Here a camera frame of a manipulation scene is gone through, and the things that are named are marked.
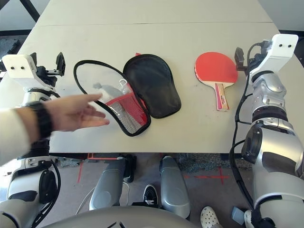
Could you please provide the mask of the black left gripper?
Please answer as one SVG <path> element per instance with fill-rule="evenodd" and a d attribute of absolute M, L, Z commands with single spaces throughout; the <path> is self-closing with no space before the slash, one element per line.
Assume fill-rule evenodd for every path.
<path fill-rule="evenodd" d="M 36 52 L 31 53 L 30 56 L 32 57 L 34 64 L 37 65 L 37 54 L 36 54 Z M 56 65 L 57 65 L 58 74 L 60 76 L 63 76 L 65 74 L 66 64 L 65 64 L 65 59 L 64 59 L 64 56 L 63 56 L 62 52 L 60 52 L 57 55 Z M 45 84 L 47 84 L 51 87 L 56 86 L 56 82 L 57 82 L 56 70 L 46 70 L 44 66 L 38 66 L 37 71 L 36 71 L 36 75 Z"/>

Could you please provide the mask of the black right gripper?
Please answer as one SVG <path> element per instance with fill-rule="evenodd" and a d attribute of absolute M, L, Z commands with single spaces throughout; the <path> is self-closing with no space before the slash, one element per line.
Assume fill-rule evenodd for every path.
<path fill-rule="evenodd" d="M 270 46 L 271 41 L 270 40 L 264 40 L 259 43 L 253 44 L 248 52 L 247 52 L 247 67 L 244 66 L 244 52 L 243 49 L 240 47 L 237 47 L 235 50 L 235 63 L 236 63 L 236 70 L 237 71 L 251 71 L 254 68 L 257 68 L 261 62 L 264 60 L 264 58 L 267 55 L 267 48 Z M 254 47 L 260 47 L 260 53 L 257 53 L 254 55 L 253 58 L 250 58 L 251 51 Z"/>

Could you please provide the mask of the person's bare hand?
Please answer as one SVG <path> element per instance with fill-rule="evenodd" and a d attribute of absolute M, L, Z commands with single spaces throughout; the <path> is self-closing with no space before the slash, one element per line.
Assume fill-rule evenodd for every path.
<path fill-rule="evenodd" d="M 72 95 L 44 103 L 48 110 L 53 131 L 72 132 L 82 128 L 108 125 L 105 114 L 97 111 L 91 102 L 98 101 L 102 94 Z"/>

